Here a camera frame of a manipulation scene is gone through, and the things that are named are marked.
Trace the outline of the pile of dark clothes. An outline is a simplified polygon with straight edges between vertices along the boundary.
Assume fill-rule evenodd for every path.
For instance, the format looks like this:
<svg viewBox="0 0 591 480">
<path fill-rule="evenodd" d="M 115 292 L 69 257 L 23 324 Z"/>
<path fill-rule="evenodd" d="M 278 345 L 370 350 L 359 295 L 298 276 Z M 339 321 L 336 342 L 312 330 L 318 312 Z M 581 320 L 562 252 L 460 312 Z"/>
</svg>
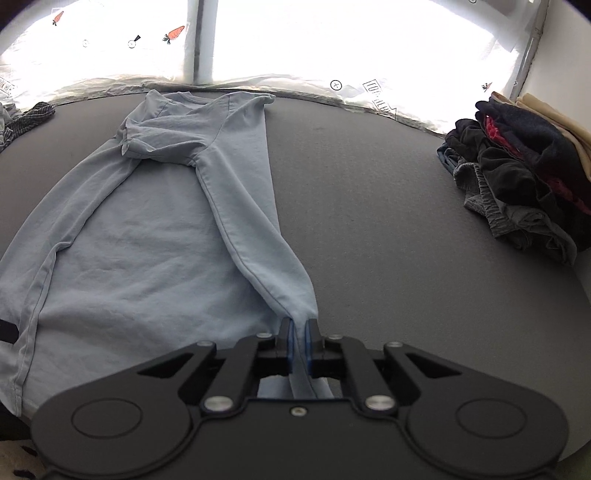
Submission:
<svg viewBox="0 0 591 480">
<path fill-rule="evenodd" d="M 574 145 L 545 119 L 479 101 L 437 155 L 493 237 L 546 261 L 572 266 L 590 247 L 590 181 Z"/>
</svg>

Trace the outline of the beige folded cloth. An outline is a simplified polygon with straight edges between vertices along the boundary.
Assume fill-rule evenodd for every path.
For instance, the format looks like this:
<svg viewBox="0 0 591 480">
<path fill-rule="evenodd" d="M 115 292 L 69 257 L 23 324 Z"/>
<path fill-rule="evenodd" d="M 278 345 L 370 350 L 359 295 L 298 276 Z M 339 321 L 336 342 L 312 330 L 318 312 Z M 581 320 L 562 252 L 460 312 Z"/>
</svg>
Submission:
<svg viewBox="0 0 591 480">
<path fill-rule="evenodd" d="M 551 123 L 574 145 L 585 177 L 588 181 L 591 180 L 591 137 L 590 132 L 584 126 L 530 93 L 525 93 L 516 100 L 510 100 L 504 95 L 493 91 L 490 100 L 519 107 Z"/>
</svg>

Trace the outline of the white printed plastic curtain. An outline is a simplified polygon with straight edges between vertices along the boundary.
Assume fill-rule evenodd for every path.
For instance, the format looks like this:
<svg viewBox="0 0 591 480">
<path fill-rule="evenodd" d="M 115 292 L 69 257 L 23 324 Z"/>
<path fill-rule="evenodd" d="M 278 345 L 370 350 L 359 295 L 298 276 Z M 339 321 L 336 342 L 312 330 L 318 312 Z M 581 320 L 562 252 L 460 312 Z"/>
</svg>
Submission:
<svg viewBox="0 0 591 480">
<path fill-rule="evenodd" d="M 20 107 L 163 85 L 270 90 L 449 130 L 515 96 L 543 1 L 36 1 L 1 30 Z"/>
</svg>

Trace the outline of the light blue t-shirt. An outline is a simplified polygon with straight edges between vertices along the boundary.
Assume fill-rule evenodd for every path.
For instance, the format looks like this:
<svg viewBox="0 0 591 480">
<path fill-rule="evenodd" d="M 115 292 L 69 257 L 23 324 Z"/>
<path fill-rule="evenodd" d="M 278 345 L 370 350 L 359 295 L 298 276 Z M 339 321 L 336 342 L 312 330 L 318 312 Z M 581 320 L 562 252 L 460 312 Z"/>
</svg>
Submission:
<svg viewBox="0 0 591 480">
<path fill-rule="evenodd" d="M 40 201 L 1 259 L 10 413 L 200 340 L 227 348 L 317 317 L 280 232 L 271 102 L 150 91 Z"/>
</svg>

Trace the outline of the blue plaid shirt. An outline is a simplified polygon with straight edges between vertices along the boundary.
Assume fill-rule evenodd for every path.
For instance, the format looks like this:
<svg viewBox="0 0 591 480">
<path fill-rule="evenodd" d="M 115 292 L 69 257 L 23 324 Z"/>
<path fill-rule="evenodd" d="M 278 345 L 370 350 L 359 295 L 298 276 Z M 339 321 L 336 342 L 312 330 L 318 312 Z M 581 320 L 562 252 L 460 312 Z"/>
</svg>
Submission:
<svg viewBox="0 0 591 480">
<path fill-rule="evenodd" d="M 46 102 L 38 102 L 26 112 L 19 110 L 14 103 L 1 105 L 0 149 L 4 151 L 17 138 L 50 120 L 55 108 Z"/>
</svg>

